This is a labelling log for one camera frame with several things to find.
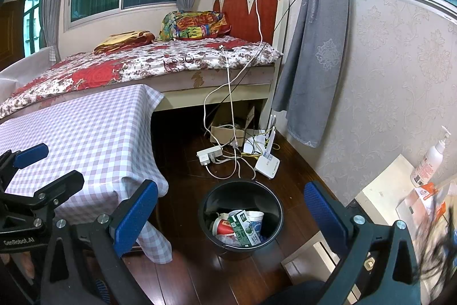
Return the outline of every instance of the wooden door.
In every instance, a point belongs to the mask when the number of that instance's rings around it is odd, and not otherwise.
[[[24,57],[23,13],[22,0],[0,6],[0,71]]]

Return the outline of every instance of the trash can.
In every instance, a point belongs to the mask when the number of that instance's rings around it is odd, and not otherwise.
[[[230,213],[237,209],[264,213],[260,231],[264,237],[262,243],[253,247],[234,247],[213,236],[210,224],[217,217],[216,213]],[[284,223],[284,209],[279,198],[265,185],[252,180],[233,179],[215,186],[205,196],[198,209],[198,220],[207,238],[214,243],[218,256],[240,260],[276,238]]]

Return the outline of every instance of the red headboard panel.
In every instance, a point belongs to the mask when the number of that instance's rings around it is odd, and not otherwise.
[[[250,11],[248,0],[223,0],[222,12],[232,25],[229,35],[249,42],[260,41],[256,13],[257,2],[259,3],[260,25],[264,41],[273,44],[278,0],[253,1]],[[214,2],[213,11],[221,11],[219,0]]]

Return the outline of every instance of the checkered tablecloth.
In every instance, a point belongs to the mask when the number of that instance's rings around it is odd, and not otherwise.
[[[25,150],[39,143],[49,155],[19,170],[7,192],[25,196],[66,173],[84,175],[83,189],[56,209],[56,217],[71,224],[94,221],[112,213],[145,180],[153,180],[159,197],[168,183],[152,154],[150,123],[163,95],[144,85],[132,85],[80,97],[14,118],[0,125],[0,154]],[[149,222],[138,238],[156,263],[171,261],[171,245]]]

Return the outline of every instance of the dark wooden floor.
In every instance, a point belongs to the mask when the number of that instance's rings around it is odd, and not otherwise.
[[[209,177],[197,160],[196,152],[211,143],[201,131],[201,108],[178,109],[153,114],[152,136],[155,159],[167,179],[168,193],[159,199],[159,227],[173,246],[173,261],[155,265],[144,255],[127,256],[124,261],[155,305],[255,305],[290,286],[280,261],[293,253],[317,231],[302,191],[318,179],[316,173],[282,137],[275,140],[281,160],[276,177],[268,180],[258,174],[281,199],[285,222],[274,242],[241,261],[227,261],[212,251],[198,225],[197,209],[205,194],[219,180]],[[225,177],[232,162],[212,171]],[[242,164],[241,176],[252,177]]]

